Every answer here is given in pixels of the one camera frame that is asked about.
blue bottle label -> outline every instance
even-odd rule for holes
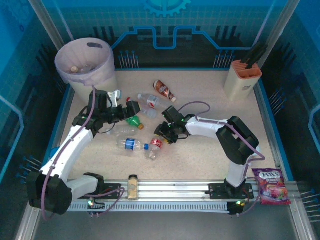
[[[127,150],[134,150],[134,146],[135,146],[135,141],[134,139],[131,139],[131,138],[127,138],[126,141],[125,141],[125,146],[124,146],[124,149],[127,149]]]

water bottle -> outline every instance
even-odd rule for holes
[[[132,101],[132,99],[130,97],[128,97],[126,99],[126,101],[129,102],[129,101]],[[156,118],[157,111],[155,109],[148,107],[147,105],[145,105],[143,103],[140,103],[139,106],[140,106],[141,113],[145,114],[148,118],[150,118],[150,119]]]
[[[139,94],[138,101],[140,103],[146,104],[150,108],[160,109],[160,110],[166,110],[172,105],[169,101],[160,99],[151,94]]]
[[[159,155],[159,152],[161,151],[163,144],[164,142],[161,137],[154,137],[149,144],[148,151],[145,152],[146,157],[151,160],[155,160]]]
[[[142,144],[139,140],[134,138],[119,137],[116,142],[117,147],[120,149],[132,151],[149,149],[149,144]]]
[[[95,67],[91,64],[86,64],[83,68],[81,68],[78,73],[80,74],[88,74],[91,71],[93,71],[95,69]]]
[[[112,130],[107,132],[108,135],[119,136],[134,136],[138,133],[138,129],[130,125],[116,125]]]

white bottle cap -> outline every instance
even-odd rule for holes
[[[73,66],[72,68],[71,68],[71,72],[73,73],[73,74],[76,74],[77,72],[78,72],[78,68],[76,67],[76,66]]]

candy bag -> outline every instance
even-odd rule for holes
[[[260,184],[261,204],[289,205],[288,190],[280,169],[257,168],[252,169],[256,180]]]

knife block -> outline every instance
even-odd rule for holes
[[[224,84],[224,92],[230,101],[246,99],[262,76],[261,69],[255,63],[246,69],[248,64],[233,61]]]

